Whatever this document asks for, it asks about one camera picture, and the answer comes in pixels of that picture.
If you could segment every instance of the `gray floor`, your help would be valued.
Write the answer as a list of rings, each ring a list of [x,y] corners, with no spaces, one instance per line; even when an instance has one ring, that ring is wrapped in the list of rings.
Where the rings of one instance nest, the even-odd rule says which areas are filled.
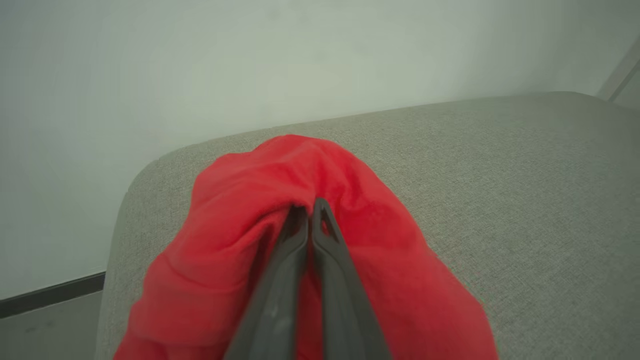
[[[0,320],[0,359],[93,359],[102,292]]]

